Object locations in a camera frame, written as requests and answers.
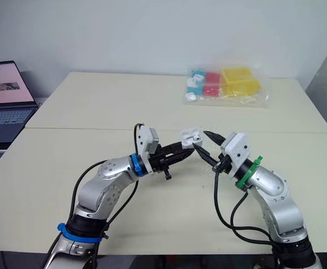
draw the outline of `table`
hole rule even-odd
[[[68,216],[71,192],[92,163],[133,152],[132,131],[24,129],[0,159],[0,251],[46,252],[56,226]],[[230,130],[222,132],[228,135]],[[179,132],[158,132],[162,145]],[[249,133],[251,159],[278,171],[300,207],[315,252],[327,252],[327,134]],[[205,140],[213,156],[219,147]],[[87,175],[91,179],[96,170]],[[113,222],[100,254],[249,254],[270,248],[237,239],[218,220],[213,206],[213,172],[194,153],[163,174],[140,180],[135,197]],[[227,218],[242,196],[222,178],[219,202]],[[122,204],[132,185],[120,198]],[[236,223],[265,227],[259,205],[249,196]],[[247,233],[258,239],[259,234]]]
[[[327,133],[327,123],[294,79],[272,79],[269,108],[183,103],[184,76],[72,72],[27,123],[27,128],[157,130],[202,126],[216,132]]]

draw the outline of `robotic arm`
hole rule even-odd
[[[49,250],[44,269],[96,268],[99,244],[108,238],[104,232],[123,209],[108,220],[122,191],[147,174],[163,171],[170,179],[169,166],[194,152],[193,146],[183,148],[181,142],[161,147],[155,129],[142,124],[137,134],[135,131],[135,144],[135,154],[102,162],[97,175],[81,188],[70,219],[58,225],[61,233]]]
[[[227,139],[213,132],[204,132],[220,146],[219,161],[198,145],[199,155],[213,167],[216,174],[225,172],[235,178],[236,187],[249,190],[258,201],[268,227],[273,255],[280,262],[279,268],[321,269],[314,254],[302,214],[289,194],[287,181],[274,171],[260,166],[262,157],[254,162],[248,159],[251,145],[244,133],[232,133]]]

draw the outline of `red block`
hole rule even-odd
[[[219,85],[204,86],[203,87],[203,95],[218,96],[219,95]]]
[[[207,72],[205,83],[206,84],[219,84],[220,83],[220,73]]]

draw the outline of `yellow block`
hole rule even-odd
[[[253,95],[261,88],[248,67],[223,68],[220,72],[222,89],[227,97]]]

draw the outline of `floor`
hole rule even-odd
[[[327,253],[319,253],[322,266],[327,269]],[[0,269],[40,269],[44,254],[0,252]],[[98,269],[200,269],[271,268],[271,255],[180,255],[180,256],[104,256]]]

